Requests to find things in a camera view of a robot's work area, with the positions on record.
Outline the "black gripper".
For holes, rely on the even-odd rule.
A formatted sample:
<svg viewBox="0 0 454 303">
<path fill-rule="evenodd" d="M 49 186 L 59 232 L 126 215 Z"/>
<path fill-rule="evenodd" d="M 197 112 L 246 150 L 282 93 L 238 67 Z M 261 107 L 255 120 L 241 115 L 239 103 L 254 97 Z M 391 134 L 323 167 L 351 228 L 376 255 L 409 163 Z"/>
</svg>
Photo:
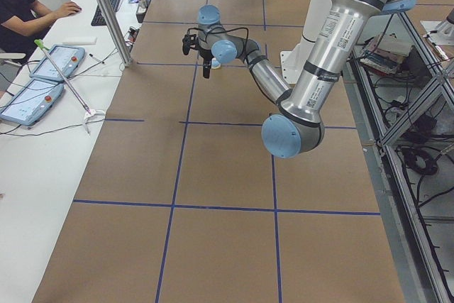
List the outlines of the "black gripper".
<svg viewBox="0 0 454 303">
<path fill-rule="evenodd" d="M 199 54 L 203 59 L 203 78 L 209 79 L 211 73 L 211 63 L 214 58 L 210 49 L 199 48 Z"/>
</svg>

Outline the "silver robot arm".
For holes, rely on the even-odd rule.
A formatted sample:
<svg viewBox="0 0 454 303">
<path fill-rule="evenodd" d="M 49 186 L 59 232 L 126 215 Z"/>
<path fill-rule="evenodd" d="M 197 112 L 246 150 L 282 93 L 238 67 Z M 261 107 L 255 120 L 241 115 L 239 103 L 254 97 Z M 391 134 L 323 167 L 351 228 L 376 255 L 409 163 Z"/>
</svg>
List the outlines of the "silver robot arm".
<svg viewBox="0 0 454 303">
<path fill-rule="evenodd" d="M 416 0 L 331 0 L 294 87 L 282 79 L 254 40 L 229 34 L 221 25 L 219 10 L 212 5 L 199 9 L 197 33 L 184 39 L 183 52 L 200 52 L 204 77 L 209 77 L 212 60 L 221 64 L 234 59 L 243 62 L 259 89 L 279 110 L 263 122 L 264 146 L 274 156 L 293 158 L 313 150 L 323 140 L 321 107 L 369 18 L 408 11 L 415 5 Z"/>
</svg>

